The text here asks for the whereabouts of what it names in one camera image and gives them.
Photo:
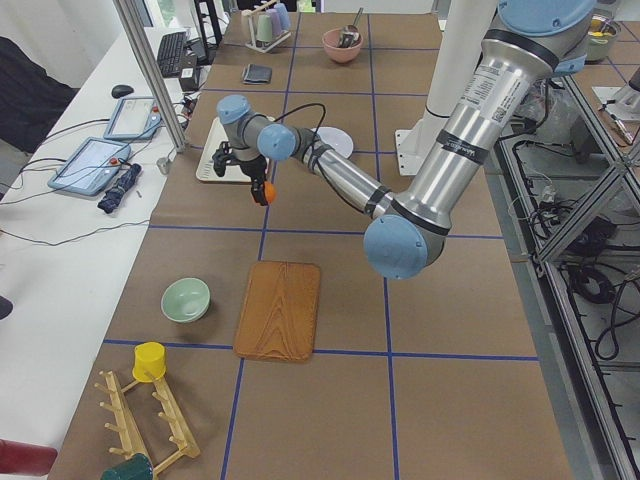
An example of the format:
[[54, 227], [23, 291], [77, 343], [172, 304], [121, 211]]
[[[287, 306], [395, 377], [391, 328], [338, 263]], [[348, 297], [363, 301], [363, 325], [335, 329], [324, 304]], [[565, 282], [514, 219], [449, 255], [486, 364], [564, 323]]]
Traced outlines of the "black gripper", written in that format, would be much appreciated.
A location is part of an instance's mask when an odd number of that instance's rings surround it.
[[241, 171], [251, 181], [251, 195], [254, 202], [260, 206], [266, 205], [265, 184], [267, 174], [267, 161], [265, 157], [256, 157], [250, 161], [239, 162]]

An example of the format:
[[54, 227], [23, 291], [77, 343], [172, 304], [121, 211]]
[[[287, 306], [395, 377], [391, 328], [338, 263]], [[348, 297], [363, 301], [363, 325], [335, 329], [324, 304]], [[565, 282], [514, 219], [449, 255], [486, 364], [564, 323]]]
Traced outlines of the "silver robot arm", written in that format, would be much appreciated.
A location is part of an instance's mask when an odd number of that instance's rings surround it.
[[370, 218], [364, 250], [371, 266], [386, 278], [413, 277], [442, 253], [453, 208], [529, 88], [582, 69], [593, 10], [591, 1], [453, 2], [435, 70], [449, 86], [430, 90], [448, 106], [403, 192], [374, 180], [316, 132], [255, 112], [241, 95], [218, 103], [227, 138], [213, 154], [214, 170], [237, 164], [254, 200], [266, 204], [267, 162], [299, 160]]

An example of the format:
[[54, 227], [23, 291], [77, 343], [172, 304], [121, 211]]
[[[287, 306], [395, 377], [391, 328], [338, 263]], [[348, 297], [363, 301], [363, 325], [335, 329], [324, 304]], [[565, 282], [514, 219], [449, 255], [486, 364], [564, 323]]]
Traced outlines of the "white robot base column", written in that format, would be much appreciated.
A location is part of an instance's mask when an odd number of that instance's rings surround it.
[[478, 64], [481, 40], [496, 8], [495, 1], [487, 0], [454, 0], [449, 4], [424, 114], [412, 129], [395, 132], [402, 176], [418, 173], [439, 132], [452, 117]]

